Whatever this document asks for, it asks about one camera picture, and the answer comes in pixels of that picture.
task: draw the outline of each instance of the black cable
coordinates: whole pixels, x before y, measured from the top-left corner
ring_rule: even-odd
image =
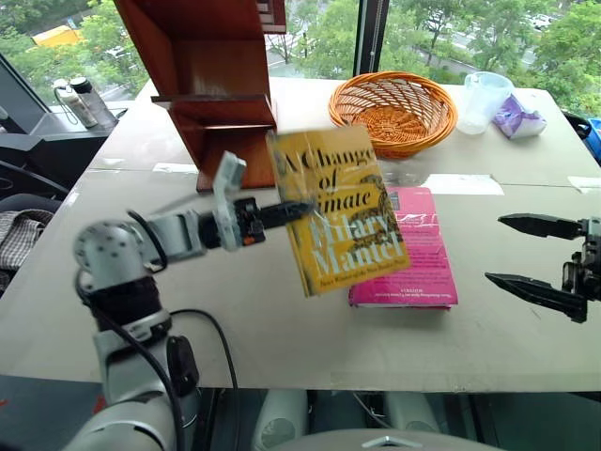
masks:
[[[236,432],[234,436],[234,451],[239,451],[239,443],[240,443],[240,392],[238,387],[238,378],[236,377],[236,369],[234,368],[234,362],[232,361],[232,354],[229,350],[229,345],[227,344],[227,339],[225,338],[225,334],[223,333],[222,326],[219,325],[217,319],[215,319],[209,312],[205,310],[201,310],[199,308],[181,308],[179,310],[174,310],[173,312],[169,312],[171,316],[180,315],[182,313],[194,313],[195,315],[200,315],[201,317],[205,317],[208,319],[217,334],[219,334],[220,339],[222,340],[223,352],[225,353],[225,359],[227,360],[227,367],[229,368],[229,377],[232,380],[232,393],[234,394],[234,415],[236,422]]]
[[[77,123],[79,122],[79,119],[69,108],[67,108],[67,105],[65,105],[65,103],[60,100],[60,96],[58,95],[58,89],[59,89],[58,87],[54,88],[54,98],[56,99],[56,102],[62,108],[63,112],[65,113],[65,117],[67,118],[69,123],[73,124],[73,125],[77,125]],[[69,116],[73,116],[73,119],[75,119],[75,121],[73,122]]]
[[[161,240],[159,240],[159,237],[157,237],[157,234],[154,232],[154,230],[152,230],[152,228],[150,227],[150,224],[146,221],[146,219],[144,219],[142,216],[140,216],[140,214],[136,213],[134,210],[128,210],[128,215],[136,223],[138,223],[141,228],[144,229],[144,231],[146,232],[146,234],[152,241],[152,244],[154,245],[155,249],[157,250],[157,253],[159,254],[159,259],[161,260],[161,266],[159,269],[152,270],[152,272],[157,273],[157,272],[166,270],[169,262],[167,260],[167,254],[165,253],[165,250],[162,248]]]
[[[162,385],[165,387],[165,392],[167,397],[169,398],[169,403],[171,405],[171,414],[173,414],[173,422],[176,429],[176,450],[184,451],[185,450],[185,437],[184,437],[184,422],[183,415],[181,412],[181,405],[179,404],[179,398],[177,397],[176,389],[173,386],[173,383],[165,373],[165,370],[162,368],[159,361],[155,358],[154,355],[150,353],[144,346],[140,344],[138,340],[133,338],[125,329],[123,329],[119,324],[114,322],[111,318],[104,314],[102,310],[100,310],[97,306],[95,306],[92,302],[89,301],[87,297],[87,293],[84,291],[80,284],[80,278],[82,275],[82,270],[80,269],[75,275],[75,291],[78,296],[82,299],[84,305],[86,305],[92,314],[104,322],[109,328],[119,335],[124,341],[126,341],[136,352],[138,352],[152,367],[157,376],[162,382]]]
[[[357,392],[350,392],[350,393],[353,395],[353,397],[359,403],[359,405],[363,408],[365,413],[367,413],[372,418],[372,420],[374,420],[376,423],[378,423],[380,426],[382,426],[385,429],[394,429],[391,425],[389,425],[384,420],[382,420],[380,417],[378,417],[369,407],[367,407],[367,405],[361,400],[361,398],[359,397]]]
[[[45,177],[41,176],[40,174],[36,174],[35,172],[28,171],[27,169],[23,169],[22,167],[15,166],[14,164],[3,162],[2,160],[0,160],[0,166],[4,166],[6,169],[10,169],[11,171],[18,172],[19,174],[26,176],[26,177],[30,177],[31,179],[41,181],[42,183],[45,183],[46,185],[50,186],[51,188],[54,188],[61,194],[69,194],[69,190],[67,188],[65,188],[62,185],[59,185],[58,183],[56,183],[50,179],[46,179]]]

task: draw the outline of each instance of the tree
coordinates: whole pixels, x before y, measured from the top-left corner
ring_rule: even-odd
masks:
[[[427,77],[428,67],[417,51],[425,32],[415,28],[416,16],[399,2],[391,2],[379,59],[380,70],[402,70]]]
[[[84,39],[76,43],[36,46],[31,38],[12,26],[0,31],[0,53],[48,103],[54,102],[52,84],[58,78],[83,75],[99,91],[124,86],[132,95],[148,79],[115,4],[111,0],[91,4],[92,15],[82,22]]]
[[[574,113],[601,115],[601,4],[573,5],[551,23],[530,72],[536,87]]]
[[[551,5],[549,0],[483,0],[474,7],[475,39],[468,48],[475,52],[476,64],[482,70],[511,70],[534,42],[529,16],[547,12]]]
[[[82,22],[82,35],[86,59],[93,61],[88,73],[92,70],[104,84],[125,86],[137,94],[148,75],[112,0],[98,1]]]
[[[87,9],[87,0],[2,0],[1,6],[0,30],[12,26],[23,34],[37,34]]]
[[[469,13],[470,3],[467,0],[406,0],[403,3],[415,11],[416,26],[432,33],[426,62],[429,66],[438,39],[448,35],[449,29]]]
[[[289,64],[296,47],[301,47],[307,56],[306,31],[317,18],[318,2],[286,2],[286,34],[268,35],[271,51]]]
[[[306,58],[298,60],[305,75],[333,79],[352,76],[358,9],[356,0],[333,0],[317,15],[306,32],[310,50]]]

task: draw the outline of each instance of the wicker basket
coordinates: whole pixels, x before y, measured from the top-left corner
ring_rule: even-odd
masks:
[[[407,72],[353,77],[334,91],[331,120],[364,124],[376,154],[406,158],[434,146],[455,127],[457,110],[442,86]]]

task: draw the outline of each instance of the window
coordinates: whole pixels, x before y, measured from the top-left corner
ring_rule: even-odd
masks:
[[[266,35],[271,76],[353,75],[359,0],[285,0],[286,34]]]
[[[106,101],[148,80],[112,0],[0,0],[0,54],[48,104],[59,78],[83,75]]]
[[[601,4],[592,0],[390,0],[380,70],[439,83],[502,73],[601,116]]]

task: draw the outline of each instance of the white bottle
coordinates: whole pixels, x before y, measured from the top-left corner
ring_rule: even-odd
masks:
[[[68,106],[71,112],[79,119],[79,121],[89,129],[98,125],[98,121],[92,115],[92,112],[79,95],[69,86],[67,80],[58,79],[53,84],[54,94],[56,99]]]

